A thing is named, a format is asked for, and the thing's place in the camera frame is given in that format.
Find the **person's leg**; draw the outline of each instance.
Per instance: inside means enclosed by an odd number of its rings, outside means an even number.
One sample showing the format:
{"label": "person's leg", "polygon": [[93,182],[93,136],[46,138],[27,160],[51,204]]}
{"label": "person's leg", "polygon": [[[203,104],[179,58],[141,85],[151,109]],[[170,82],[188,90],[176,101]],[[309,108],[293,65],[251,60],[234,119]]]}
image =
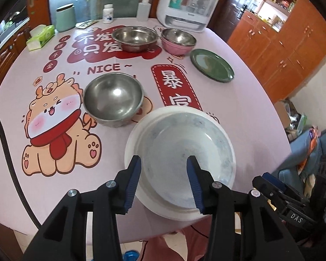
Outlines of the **person's leg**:
{"label": "person's leg", "polygon": [[208,247],[211,216],[182,229],[187,243],[187,261],[198,261]]}
{"label": "person's leg", "polygon": [[184,261],[179,253],[169,248],[163,236],[143,241],[138,261]]}

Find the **tissue box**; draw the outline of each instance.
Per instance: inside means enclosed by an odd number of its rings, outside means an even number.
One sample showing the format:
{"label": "tissue box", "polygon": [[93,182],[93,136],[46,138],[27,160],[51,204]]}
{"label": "tissue box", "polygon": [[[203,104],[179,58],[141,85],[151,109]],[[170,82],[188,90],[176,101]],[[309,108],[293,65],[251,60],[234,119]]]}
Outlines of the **tissue box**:
{"label": "tissue box", "polygon": [[27,41],[28,50],[40,49],[55,35],[54,25],[38,25],[30,31],[30,35],[32,37]]}

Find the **oval green plate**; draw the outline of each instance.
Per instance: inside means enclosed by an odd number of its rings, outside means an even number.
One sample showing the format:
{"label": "oval green plate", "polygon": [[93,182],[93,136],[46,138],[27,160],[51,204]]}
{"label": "oval green plate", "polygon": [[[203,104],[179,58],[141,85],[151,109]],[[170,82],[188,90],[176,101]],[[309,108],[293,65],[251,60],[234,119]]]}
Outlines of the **oval green plate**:
{"label": "oval green plate", "polygon": [[195,49],[191,52],[191,61],[202,74],[213,80],[230,82],[234,78],[230,64],[211,51]]}

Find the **table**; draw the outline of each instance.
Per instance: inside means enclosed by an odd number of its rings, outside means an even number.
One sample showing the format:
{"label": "table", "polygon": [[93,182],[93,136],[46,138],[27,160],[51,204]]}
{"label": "table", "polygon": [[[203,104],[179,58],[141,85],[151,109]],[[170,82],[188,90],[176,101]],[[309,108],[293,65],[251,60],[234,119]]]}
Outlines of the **table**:
{"label": "table", "polygon": [[[124,168],[124,149],[135,123],[120,128],[95,126],[84,115],[80,102],[82,90],[102,73],[119,71],[142,83],[146,97],[141,115],[134,121],[164,105],[190,105],[216,119],[234,147],[237,170],[233,189],[237,191],[248,192],[254,176],[273,171],[290,153],[286,134],[266,93],[216,34],[209,29],[193,33],[196,48],[211,50],[232,66],[235,78],[230,83],[207,78],[188,56],[176,57],[162,50],[160,41],[153,50],[135,57],[121,51],[110,37],[111,30],[121,25],[147,26],[159,33],[163,29],[155,19],[138,22],[120,18],[112,24],[98,22],[86,30],[57,33],[42,49],[24,49],[0,86],[0,119],[15,171],[41,223],[69,189],[94,190]],[[70,114],[73,110],[80,112]],[[61,131],[48,149],[39,134],[55,131],[53,127],[66,118],[73,118],[75,124],[67,133]],[[61,138],[65,142],[71,138],[69,147],[60,142]],[[88,244],[91,218],[89,215]],[[25,234],[37,231],[14,188],[1,144],[0,223]],[[162,218],[135,199],[127,215],[117,216],[117,224],[124,243],[190,223]]]}

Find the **floor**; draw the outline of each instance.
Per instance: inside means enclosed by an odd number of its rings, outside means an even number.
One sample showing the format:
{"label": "floor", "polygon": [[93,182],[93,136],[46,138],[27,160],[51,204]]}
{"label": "floor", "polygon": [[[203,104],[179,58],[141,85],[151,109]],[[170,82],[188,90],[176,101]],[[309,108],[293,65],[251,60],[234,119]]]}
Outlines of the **floor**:
{"label": "floor", "polygon": [[[240,218],[239,218],[239,215],[237,213],[235,213],[235,231],[237,233],[240,233],[240,228],[241,228]],[[15,231],[15,235],[16,235],[19,246],[21,247],[22,251],[25,252],[30,241],[33,239],[33,236],[22,234],[17,231]],[[186,245],[185,236],[183,234],[181,234],[181,233],[166,234],[166,235],[164,235],[164,239],[165,239],[167,245],[171,249],[173,249],[177,253],[179,253],[185,261],[187,260],[187,245]],[[136,250],[136,251],[140,252],[141,245],[142,245],[142,242],[140,242],[140,241],[124,243],[124,244],[121,244],[121,251],[122,251],[122,253],[125,253],[126,251],[129,251],[129,250]],[[93,259],[93,247],[92,247],[92,245],[87,245],[86,246],[86,260],[92,260],[92,259]]]}

